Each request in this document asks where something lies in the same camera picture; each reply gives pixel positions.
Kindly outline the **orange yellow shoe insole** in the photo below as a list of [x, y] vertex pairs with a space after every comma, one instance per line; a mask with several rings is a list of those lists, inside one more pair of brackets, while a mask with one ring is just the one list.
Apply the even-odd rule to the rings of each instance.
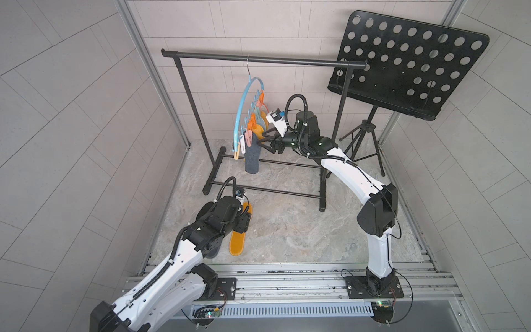
[[[250, 212], [252, 214], [253, 206], [245, 202], [243, 204], [243, 211], [244, 213]], [[245, 240], [246, 240], [246, 233], [240, 234], [240, 233], [232, 231], [230, 244], [229, 244], [229, 252], [232, 256], [239, 256], [242, 254], [244, 246], [245, 246]]]

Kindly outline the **dark grey shoe insole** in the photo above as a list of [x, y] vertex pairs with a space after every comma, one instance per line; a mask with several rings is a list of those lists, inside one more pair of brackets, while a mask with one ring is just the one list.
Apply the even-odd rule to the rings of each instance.
[[221, 249], [221, 244], [218, 243], [215, 246], [210, 246], [203, 254], [206, 259], [214, 259]]

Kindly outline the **black garment rack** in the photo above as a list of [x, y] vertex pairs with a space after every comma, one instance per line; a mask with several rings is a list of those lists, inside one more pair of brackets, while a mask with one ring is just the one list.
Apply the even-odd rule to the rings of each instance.
[[[338, 67], [345, 68], [348, 77], [352, 76], [354, 70], [365, 67], [363, 62], [191, 53], [165, 49], [161, 51], [161, 54], [165, 58], [173, 59], [202, 136], [206, 134], [184, 72], [183, 59]], [[361, 203], [366, 203], [378, 191], [376, 181], [362, 171], [355, 161], [336, 145], [335, 138], [325, 138], [320, 134], [317, 119], [311, 116], [308, 102], [303, 95], [295, 94], [289, 98], [290, 102], [299, 99], [303, 104], [303, 109], [297, 114], [295, 124], [290, 124], [288, 120], [290, 107], [269, 111], [264, 105], [264, 92], [263, 80], [260, 77], [250, 77], [236, 111], [232, 134], [231, 156], [233, 159], [247, 159], [253, 147], [260, 147], [272, 154], [280, 154], [286, 148], [293, 149], [304, 158], [315, 161], [317, 163], [315, 167], [320, 171], [319, 193], [316, 195], [316, 199], [319, 199], [320, 211], [326, 209], [326, 177], [328, 174], [336, 175]]]

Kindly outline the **black shoe insole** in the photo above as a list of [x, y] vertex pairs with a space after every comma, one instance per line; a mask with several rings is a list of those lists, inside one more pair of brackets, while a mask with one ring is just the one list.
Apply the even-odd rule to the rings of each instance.
[[207, 214], [211, 210], [213, 205], [213, 201], [207, 202], [198, 212], [195, 221], [199, 221], [205, 214]]

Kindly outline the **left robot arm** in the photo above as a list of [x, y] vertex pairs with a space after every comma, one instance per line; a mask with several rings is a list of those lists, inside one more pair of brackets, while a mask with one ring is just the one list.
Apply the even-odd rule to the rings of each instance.
[[182, 228], [170, 254], [137, 286], [114, 303], [101, 302], [92, 310], [90, 331], [157, 331], [181, 309], [196, 300], [209, 300], [217, 291], [218, 274], [204, 264], [213, 258], [226, 236], [248, 229], [251, 205], [244, 189], [232, 184], [225, 196], [207, 202], [195, 222]]

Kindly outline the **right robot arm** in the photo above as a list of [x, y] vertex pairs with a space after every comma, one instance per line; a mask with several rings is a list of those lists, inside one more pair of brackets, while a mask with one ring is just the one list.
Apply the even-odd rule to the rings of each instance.
[[308, 110], [303, 95], [292, 95], [283, 111], [271, 111], [265, 118], [269, 127], [261, 134], [263, 148], [278, 154], [287, 147], [293, 149], [336, 175], [360, 200], [357, 221], [367, 234], [369, 248], [367, 283], [373, 294], [382, 293], [395, 278], [390, 238], [398, 215], [398, 189], [371, 177], [331, 138], [320, 134], [317, 116]]

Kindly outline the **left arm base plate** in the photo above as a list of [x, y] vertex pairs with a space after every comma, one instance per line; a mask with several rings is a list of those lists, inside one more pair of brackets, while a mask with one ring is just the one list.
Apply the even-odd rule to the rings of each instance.
[[237, 278], [218, 278], [208, 282], [200, 301], [232, 301], [235, 299]]

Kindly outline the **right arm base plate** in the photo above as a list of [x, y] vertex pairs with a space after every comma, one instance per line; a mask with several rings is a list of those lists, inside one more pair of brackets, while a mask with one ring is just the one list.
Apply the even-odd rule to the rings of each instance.
[[394, 276], [391, 277], [390, 283], [383, 288], [383, 290], [373, 290], [367, 281], [367, 277], [363, 276], [347, 276], [343, 277], [347, 287], [348, 298], [354, 299], [401, 299], [404, 297], [404, 292], [399, 279]]

